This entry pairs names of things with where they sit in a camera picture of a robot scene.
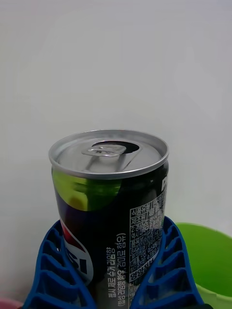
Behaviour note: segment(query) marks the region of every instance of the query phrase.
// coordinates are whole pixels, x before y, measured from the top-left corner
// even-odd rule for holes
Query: green bucket
[[[232,238],[201,225],[177,223],[203,301],[232,309]]]

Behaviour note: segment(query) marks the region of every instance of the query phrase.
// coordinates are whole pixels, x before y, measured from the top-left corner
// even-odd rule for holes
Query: green graphic
[[[94,211],[109,205],[121,187],[121,180],[91,180],[53,170],[54,187],[71,207]]]

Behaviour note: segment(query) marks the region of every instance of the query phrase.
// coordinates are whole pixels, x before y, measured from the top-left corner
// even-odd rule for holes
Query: nutrition label
[[[130,210],[129,306],[141,276],[158,254],[165,197],[166,190],[149,203]]]

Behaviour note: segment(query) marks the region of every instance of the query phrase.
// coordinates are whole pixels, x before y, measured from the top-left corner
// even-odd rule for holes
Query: can lid
[[[56,142],[49,151],[54,168],[87,179],[122,179],[160,167],[168,158],[160,138],[131,130],[96,130]]]

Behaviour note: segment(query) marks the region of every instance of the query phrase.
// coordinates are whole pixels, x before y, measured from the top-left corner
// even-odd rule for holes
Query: aluminum can
[[[132,130],[74,134],[49,151],[66,252],[99,309],[129,308],[159,252],[168,153]]]

